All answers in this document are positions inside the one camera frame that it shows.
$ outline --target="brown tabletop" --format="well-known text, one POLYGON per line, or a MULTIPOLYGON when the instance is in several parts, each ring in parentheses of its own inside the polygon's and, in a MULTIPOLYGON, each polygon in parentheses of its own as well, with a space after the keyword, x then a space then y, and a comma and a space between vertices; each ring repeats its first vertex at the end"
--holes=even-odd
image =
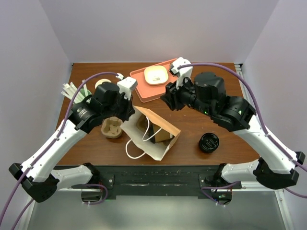
MULTIPOLYGON (((69 82, 76 86, 80 85, 83 79, 93 74, 112 71, 129 76, 133 70, 141 69, 154 63, 75 63, 72 68, 69 82)), ((221 63, 235 70, 233 63, 221 63)), ((226 92, 229 95, 242 96, 238 80, 230 73, 213 67, 194 67, 192 79, 197 73, 213 71, 225 80, 226 92)), ((105 75, 112 82, 118 80, 114 76, 105 75)), ((96 80, 91 80, 87 87, 94 92, 96 80)), ((148 155, 140 159, 130 159, 125 152, 125 145, 129 137, 123 133, 118 139, 107 139, 101 133, 101 126, 96 127, 73 146, 62 158, 59 164, 76 165, 90 162, 95 165, 137 165, 137 164, 181 164, 181 165, 217 165, 220 163, 244 163, 257 159, 258 154, 241 138, 226 129, 218 127, 209 117, 185 107, 181 111, 171 111, 160 99, 147 103, 140 102, 136 92, 133 92, 133 104, 153 110, 155 113, 169 121, 181 130, 177 142, 161 161, 155 161, 148 155), (211 153, 201 152, 198 142, 204 133, 213 132, 220 139, 220 146, 211 153)), ((59 116, 58 125, 64 118, 69 100, 64 99, 62 110, 59 116)), ((133 143, 128 147, 131 156, 139 156, 142 151, 133 143)))

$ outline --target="white wall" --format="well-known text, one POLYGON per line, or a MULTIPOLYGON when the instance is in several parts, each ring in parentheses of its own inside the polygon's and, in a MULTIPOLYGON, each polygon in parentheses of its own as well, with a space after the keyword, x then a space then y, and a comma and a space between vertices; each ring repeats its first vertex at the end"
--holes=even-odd
MULTIPOLYGON (((0 1, 0 210, 16 180, 8 168, 54 131, 70 65, 38 0, 0 1)), ((1 229, 11 229, 26 194, 17 191, 1 229)))
POLYGON ((243 62, 278 0, 40 0, 71 62, 243 62))
MULTIPOLYGON (((293 150, 307 154, 307 1, 280 0, 243 65, 267 126, 293 150)), ((307 194, 300 171, 294 191, 307 194)), ((297 230, 306 229, 307 200, 286 201, 297 230)))

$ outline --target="purple cable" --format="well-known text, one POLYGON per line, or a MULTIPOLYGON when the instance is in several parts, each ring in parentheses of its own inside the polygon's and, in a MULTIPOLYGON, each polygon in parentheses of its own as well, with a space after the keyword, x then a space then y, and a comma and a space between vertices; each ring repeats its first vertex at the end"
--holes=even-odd
POLYGON ((229 185, 222 186, 222 187, 202 187, 202 188, 201 188, 201 191, 202 191, 202 193, 203 193, 206 197, 208 197, 209 199, 211 199, 213 202, 216 202, 218 205, 223 205, 222 203, 220 203, 220 202, 214 200, 214 198, 213 198, 212 196, 210 196, 208 193, 206 193, 206 192, 204 191, 204 189, 227 189, 227 188, 230 188, 230 187, 236 185, 237 183, 240 183, 240 181, 233 182, 233 183, 231 183, 231 184, 229 184, 229 185))
MULTIPOLYGON (((64 120, 63 120, 63 125, 61 126, 58 134, 57 134, 57 138, 60 137, 60 135, 62 134, 62 131, 65 127, 65 124, 67 122, 67 119, 68 119, 68 114, 69 114, 69 111, 72 107, 72 104, 73 104, 73 101, 74 99, 76 98, 78 92, 80 91, 80 89, 83 87, 83 85, 85 85, 89 80, 93 79, 93 78, 96 78, 96 77, 99 77, 101 75, 106 75, 106 74, 113 74, 113 75, 117 75, 117 73, 115 72, 101 72, 101 73, 97 73, 89 78, 87 78, 84 82, 81 83, 81 85, 78 87, 77 91, 75 92, 75 94, 72 96, 72 99, 68 105, 68 108, 67 108, 67 111, 66 111, 66 114, 65 114, 65 117, 64 117, 64 120)), ((33 167, 35 165, 35 163, 51 148, 51 146, 57 141, 57 138, 53 139, 49 145, 33 160, 33 162, 30 164, 30 167, 33 167)), ((27 175, 27 173, 30 171, 31 168, 27 168, 24 173, 20 176, 19 180, 17 181, 15 187, 13 188, 11 194, 9 195, 9 198, 8 200, 6 201, 5 205, 4 205, 4 208, 3 210, 1 211, 1 215, 0 215, 0 227, 1 227, 1 224, 2 224, 2 221, 3 221, 3 218, 4 218, 4 215, 5 215, 5 212, 6 210, 8 209, 8 206, 19 186, 19 184, 21 183, 21 181, 24 179, 24 177, 27 175)))
POLYGON ((84 186, 86 186, 86 187, 98 186, 98 187, 103 188, 106 191, 106 195, 105 195, 104 198, 100 199, 97 202, 93 202, 93 203, 85 202, 86 204, 88 204, 88 205, 99 205, 99 204, 101 204, 102 202, 104 202, 106 200, 107 195, 108 195, 108 191, 107 191, 107 188, 105 186, 103 186, 102 184, 84 184, 84 186))
MULTIPOLYGON (((260 109, 259 109, 259 106, 258 106, 258 103, 257 103, 257 100, 256 100, 256 97, 252 91, 252 89, 250 88, 250 86, 248 85, 248 83, 243 79, 241 78, 240 75, 238 75, 236 72, 234 72, 232 69, 230 68, 227 68, 225 66, 222 66, 220 64, 216 64, 216 63, 192 63, 192 64, 187 64, 187 65, 182 65, 182 66, 179 66, 178 69, 181 69, 181 68, 184 68, 184 67, 193 67, 193 66, 213 66, 213 67, 217 67, 217 68, 220 68, 220 69, 223 69, 223 70, 226 70, 227 72, 233 74, 236 78, 238 78, 242 83, 243 85, 247 88, 253 102, 254 102, 254 105, 255 105, 255 109, 256 109, 256 112, 257 112, 257 115, 258 115, 258 118, 259 118, 259 121, 260 121, 260 125, 263 129, 263 132, 264 134, 269 138, 269 140, 277 147, 279 148, 280 151, 282 151, 288 158, 290 161, 294 162, 294 164, 298 167, 300 167, 301 169, 303 169, 305 172, 307 172, 307 167, 305 165, 302 165, 300 164, 299 162, 295 161, 292 156, 287 152, 287 150, 285 150, 268 132, 265 124, 264 124, 264 121, 262 119, 262 116, 261 116, 261 113, 260 113, 260 109)), ((304 195, 300 195, 300 194, 297 194, 293 191, 291 191, 290 189, 286 189, 288 192, 296 195, 296 196, 299 196, 299 197, 302 197, 302 198, 305 198, 304 195)))
POLYGON ((30 204, 32 204, 33 201, 34 201, 34 199, 31 199, 31 200, 29 201, 29 203, 26 204, 26 206, 24 206, 23 210, 20 212, 20 214, 19 214, 19 216, 17 217, 17 219, 16 219, 14 225, 12 226, 11 230, 14 230, 14 229, 16 228, 16 226, 17 226, 17 224, 18 224, 20 218, 23 216, 24 212, 28 209, 28 207, 30 206, 30 204))

